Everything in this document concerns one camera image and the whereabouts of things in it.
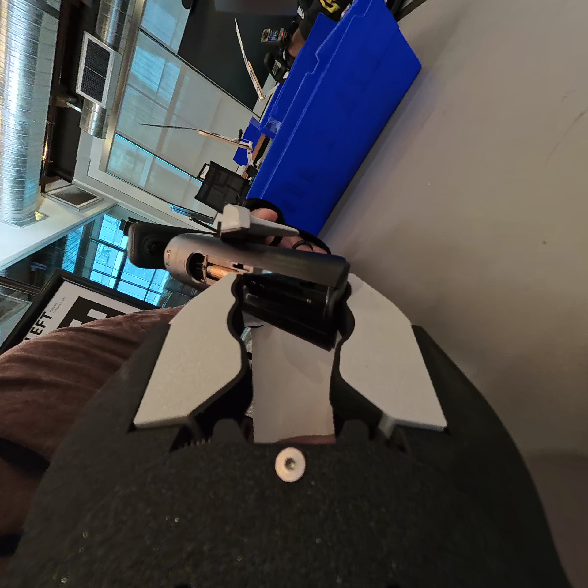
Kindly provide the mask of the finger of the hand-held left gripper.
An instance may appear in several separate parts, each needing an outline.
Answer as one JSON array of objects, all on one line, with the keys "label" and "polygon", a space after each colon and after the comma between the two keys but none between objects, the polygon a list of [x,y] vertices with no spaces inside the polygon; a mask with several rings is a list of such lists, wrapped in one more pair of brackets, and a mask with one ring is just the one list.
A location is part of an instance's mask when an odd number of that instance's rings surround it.
[{"label": "finger of the hand-held left gripper", "polygon": [[[275,210],[278,214],[278,223],[269,222],[257,217],[253,217],[251,211],[258,208],[269,208]],[[291,226],[285,224],[283,214],[275,207],[269,205],[253,206],[246,205],[226,205],[217,228],[218,236],[225,241],[243,241],[255,244],[262,244],[257,239],[265,236],[296,236],[300,232]]]}]

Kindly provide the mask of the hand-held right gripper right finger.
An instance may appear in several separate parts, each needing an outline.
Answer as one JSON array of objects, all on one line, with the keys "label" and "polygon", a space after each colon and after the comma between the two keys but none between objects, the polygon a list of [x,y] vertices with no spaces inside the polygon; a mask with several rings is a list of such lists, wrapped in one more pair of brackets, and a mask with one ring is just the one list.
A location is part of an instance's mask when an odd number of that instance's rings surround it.
[{"label": "hand-held right gripper right finger", "polygon": [[337,424],[360,420],[385,439],[398,426],[447,426],[410,320],[354,274],[341,303],[330,403]]}]

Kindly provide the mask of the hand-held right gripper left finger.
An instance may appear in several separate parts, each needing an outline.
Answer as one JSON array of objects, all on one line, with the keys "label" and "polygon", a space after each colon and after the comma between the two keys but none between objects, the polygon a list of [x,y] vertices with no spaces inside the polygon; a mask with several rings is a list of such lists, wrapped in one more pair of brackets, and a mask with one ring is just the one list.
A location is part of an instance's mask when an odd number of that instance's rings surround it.
[{"label": "hand-held right gripper left finger", "polygon": [[253,400],[241,339],[241,286],[237,274],[227,275],[171,320],[134,417],[136,429],[180,425],[194,436],[212,436],[225,419],[240,427]]}]

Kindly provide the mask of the black remote control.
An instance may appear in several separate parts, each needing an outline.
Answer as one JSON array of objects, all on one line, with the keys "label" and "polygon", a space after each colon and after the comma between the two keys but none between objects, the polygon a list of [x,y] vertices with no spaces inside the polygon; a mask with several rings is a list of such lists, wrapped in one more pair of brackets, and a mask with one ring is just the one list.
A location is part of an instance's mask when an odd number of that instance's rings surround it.
[{"label": "black remote control", "polygon": [[210,265],[227,270],[243,315],[334,349],[349,290],[344,258],[188,232],[169,241],[163,262],[186,285],[202,282]]}]

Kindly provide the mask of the grey desk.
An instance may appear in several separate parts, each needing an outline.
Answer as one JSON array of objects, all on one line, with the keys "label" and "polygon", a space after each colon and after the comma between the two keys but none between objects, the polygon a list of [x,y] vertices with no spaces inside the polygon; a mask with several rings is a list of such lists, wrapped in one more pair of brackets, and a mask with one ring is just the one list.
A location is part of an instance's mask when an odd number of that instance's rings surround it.
[{"label": "grey desk", "polygon": [[422,71],[325,225],[523,453],[587,587],[587,1],[426,1]]}]

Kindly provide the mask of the person's left hand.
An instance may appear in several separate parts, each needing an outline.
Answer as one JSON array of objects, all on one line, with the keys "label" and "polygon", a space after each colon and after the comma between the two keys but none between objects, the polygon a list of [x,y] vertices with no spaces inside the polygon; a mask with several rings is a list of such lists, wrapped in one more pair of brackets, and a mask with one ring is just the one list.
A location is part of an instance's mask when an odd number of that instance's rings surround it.
[{"label": "person's left hand", "polygon": [[[253,217],[257,217],[269,222],[278,223],[279,214],[269,208],[258,208],[251,211]],[[281,238],[275,236],[265,236],[257,239],[264,245],[276,246],[283,249],[295,249],[301,252],[314,252],[318,254],[329,254],[325,249],[324,244],[316,239],[310,233],[302,231],[296,236],[282,236]]]}]

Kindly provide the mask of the black office chair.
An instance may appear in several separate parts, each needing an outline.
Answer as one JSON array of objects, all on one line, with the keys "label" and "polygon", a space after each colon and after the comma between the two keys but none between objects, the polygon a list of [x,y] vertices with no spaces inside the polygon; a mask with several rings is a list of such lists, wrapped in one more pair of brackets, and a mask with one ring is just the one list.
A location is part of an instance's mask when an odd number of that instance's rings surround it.
[{"label": "black office chair", "polygon": [[226,205],[242,205],[250,182],[213,161],[204,164],[198,176],[201,186],[195,200],[221,213]]}]

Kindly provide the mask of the blue plastic bin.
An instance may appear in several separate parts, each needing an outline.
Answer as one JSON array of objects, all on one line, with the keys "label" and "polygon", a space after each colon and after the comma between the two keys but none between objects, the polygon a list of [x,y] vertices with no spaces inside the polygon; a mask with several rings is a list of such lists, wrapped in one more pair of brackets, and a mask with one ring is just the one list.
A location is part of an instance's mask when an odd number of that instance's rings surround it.
[{"label": "blue plastic bin", "polygon": [[279,126],[247,194],[318,235],[421,70],[385,1],[320,15],[270,110]]},{"label": "blue plastic bin", "polygon": [[[261,135],[264,135],[268,140],[272,141],[275,139],[277,133],[277,121],[270,116],[264,117],[261,120],[257,120],[252,117],[249,121],[247,128],[243,132],[242,139],[244,141],[251,141],[253,149],[258,144]],[[246,149],[237,148],[233,161],[239,166],[247,164]]]}]

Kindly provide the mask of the white air vent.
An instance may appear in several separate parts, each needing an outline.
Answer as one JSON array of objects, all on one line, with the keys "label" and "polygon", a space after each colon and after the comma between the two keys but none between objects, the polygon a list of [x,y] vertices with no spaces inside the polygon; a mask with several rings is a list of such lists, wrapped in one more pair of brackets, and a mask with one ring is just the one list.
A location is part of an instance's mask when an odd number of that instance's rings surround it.
[{"label": "white air vent", "polygon": [[77,70],[76,93],[106,109],[116,65],[116,52],[105,43],[84,32]]},{"label": "white air vent", "polygon": [[91,209],[104,201],[101,196],[93,195],[71,183],[54,182],[46,187],[48,189],[42,193],[45,198],[78,212]]}]

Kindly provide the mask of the black white marker board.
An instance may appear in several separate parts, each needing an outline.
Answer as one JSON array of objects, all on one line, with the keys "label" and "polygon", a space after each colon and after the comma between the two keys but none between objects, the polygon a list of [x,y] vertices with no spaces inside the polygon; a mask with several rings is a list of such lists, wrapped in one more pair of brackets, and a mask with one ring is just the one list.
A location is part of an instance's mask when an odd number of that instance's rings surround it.
[{"label": "black white marker board", "polygon": [[155,308],[148,302],[58,269],[1,343],[1,353],[56,329]]}]

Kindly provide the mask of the black monitor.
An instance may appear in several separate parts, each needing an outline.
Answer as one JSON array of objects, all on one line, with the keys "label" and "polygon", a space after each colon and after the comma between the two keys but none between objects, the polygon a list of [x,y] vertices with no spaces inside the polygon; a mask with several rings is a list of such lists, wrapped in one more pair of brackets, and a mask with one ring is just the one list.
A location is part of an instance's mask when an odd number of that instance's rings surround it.
[{"label": "black monitor", "polygon": [[246,70],[235,22],[246,56],[263,85],[269,71],[264,64],[268,52],[261,43],[265,28],[287,28],[294,15],[261,15],[218,11],[214,1],[193,1],[178,54],[204,77],[243,106],[253,110],[258,94]]}]

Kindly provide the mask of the thin silver ventilation duct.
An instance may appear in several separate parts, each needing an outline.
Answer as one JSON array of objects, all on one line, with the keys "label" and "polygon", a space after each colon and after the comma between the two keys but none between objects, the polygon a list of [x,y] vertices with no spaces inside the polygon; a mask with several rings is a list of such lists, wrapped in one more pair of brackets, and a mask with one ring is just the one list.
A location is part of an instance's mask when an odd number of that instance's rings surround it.
[{"label": "thin silver ventilation duct", "polygon": [[92,137],[105,140],[114,134],[128,80],[146,1],[101,1],[95,38],[116,52],[116,65],[106,109],[83,98],[80,128]]}]

